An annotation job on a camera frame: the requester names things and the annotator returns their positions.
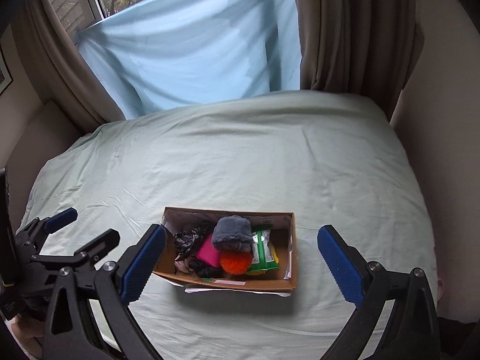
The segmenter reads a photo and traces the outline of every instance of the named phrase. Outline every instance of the orange pom-pom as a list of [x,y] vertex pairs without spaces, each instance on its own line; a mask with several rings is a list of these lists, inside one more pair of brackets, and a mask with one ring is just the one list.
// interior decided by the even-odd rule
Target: orange pom-pom
[[232,275],[243,275],[251,266],[252,255],[249,251],[223,250],[220,265]]

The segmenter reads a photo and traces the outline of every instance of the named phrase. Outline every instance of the gray plush hat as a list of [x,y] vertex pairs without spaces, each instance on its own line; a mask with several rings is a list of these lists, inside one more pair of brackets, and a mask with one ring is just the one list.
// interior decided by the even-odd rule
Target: gray plush hat
[[212,234],[212,244],[220,251],[250,251],[253,238],[248,219],[238,215],[221,218]]

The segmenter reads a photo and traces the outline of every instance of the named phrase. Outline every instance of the metal bolt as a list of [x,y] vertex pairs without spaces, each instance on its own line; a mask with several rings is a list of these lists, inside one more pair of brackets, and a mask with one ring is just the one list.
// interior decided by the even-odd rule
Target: metal bolt
[[371,261],[368,263],[368,267],[370,268],[371,271],[377,272],[377,271],[380,271],[380,269],[382,268],[382,265],[379,262]]
[[104,271],[113,271],[115,268],[115,262],[114,261],[107,261],[105,264],[102,266]]
[[58,271],[60,276],[67,276],[71,272],[71,268],[69,266],[64,266]]
[[415,268],[413,270],[413,274],[417,276],[417,278],[423,278],[423,276],[425,276],[425,272],[423,271],[423,269],[420,268]]

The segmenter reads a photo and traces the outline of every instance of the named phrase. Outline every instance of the gray curtain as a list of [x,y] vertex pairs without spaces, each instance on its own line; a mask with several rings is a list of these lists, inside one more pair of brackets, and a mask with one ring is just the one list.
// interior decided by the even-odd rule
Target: gray curtain
[[49,0],[27,0],[11,26],[22,64],[44,103],[53,100],[82,133],[125,119]]
[[301,88],[368,96],[390,119],[421,50],[415,0],[296,1]]

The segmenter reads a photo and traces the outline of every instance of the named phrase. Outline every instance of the green and white packet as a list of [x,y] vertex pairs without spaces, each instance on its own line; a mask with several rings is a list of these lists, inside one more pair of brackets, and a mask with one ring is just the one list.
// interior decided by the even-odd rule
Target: green and white packet
[[253,243],[251,245],[251,252],[253,259],[249,272],[261,272],[278,268],[278,263],[274,257],[275,252],[272,251],[268,245],[271,230],[272,226],[270,225],[255,226],[252,229]]

